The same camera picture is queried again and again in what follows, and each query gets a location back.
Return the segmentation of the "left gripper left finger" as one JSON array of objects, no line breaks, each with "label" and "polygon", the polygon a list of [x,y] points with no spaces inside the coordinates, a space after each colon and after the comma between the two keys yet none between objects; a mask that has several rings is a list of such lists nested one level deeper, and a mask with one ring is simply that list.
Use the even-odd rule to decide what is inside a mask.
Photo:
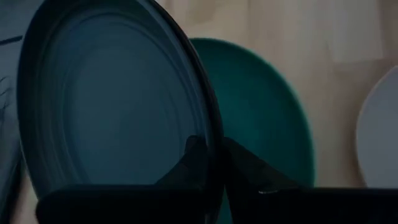
[{"label": "left gripper left finger", "polygon": [[203,138],[190,136],[185,154],[173,168],[156,182],[163,187],[204,187],[208,176],[209,158]]}]

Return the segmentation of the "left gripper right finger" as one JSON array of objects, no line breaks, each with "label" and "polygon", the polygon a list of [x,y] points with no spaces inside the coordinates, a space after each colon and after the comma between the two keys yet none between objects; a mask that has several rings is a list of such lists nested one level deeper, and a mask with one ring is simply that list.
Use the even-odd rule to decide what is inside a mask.
[{"label": "left gripper right finger", "polygon": [[231,138],[223,138],[228,190],[276,192],[299,189],[300,184],[247,150]]}]

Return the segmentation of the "dark blue plastic plate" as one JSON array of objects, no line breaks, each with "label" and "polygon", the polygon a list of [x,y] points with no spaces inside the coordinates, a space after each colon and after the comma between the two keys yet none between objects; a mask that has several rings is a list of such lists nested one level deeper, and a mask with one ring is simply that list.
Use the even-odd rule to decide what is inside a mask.
[{"label": "dark blue plastic plate", "polygon": [[19,58],[17,113],[36,196],[154,184],[222,128],[192,43],[155,0],[44,0]]}]

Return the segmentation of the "white plastic plate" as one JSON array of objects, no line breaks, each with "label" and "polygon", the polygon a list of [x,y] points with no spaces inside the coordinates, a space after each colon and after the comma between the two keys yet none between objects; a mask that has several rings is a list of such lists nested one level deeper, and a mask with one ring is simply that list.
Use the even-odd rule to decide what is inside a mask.
[{"label": "white plastic plate", "polygon": [[356,153],[368,187],[398,189],[398,65],[374,85],[361,107]]}]

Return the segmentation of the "dark green plastic plate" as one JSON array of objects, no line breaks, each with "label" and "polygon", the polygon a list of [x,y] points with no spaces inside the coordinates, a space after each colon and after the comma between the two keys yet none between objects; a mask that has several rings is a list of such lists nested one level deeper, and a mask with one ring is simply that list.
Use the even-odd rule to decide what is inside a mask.
[{"label": "dark green plastic plate", "polygon": [[215,91],[224,136],[306,187],[315,184],[312,133],[296,94],[252,51],[221,39],[191,43]]}]

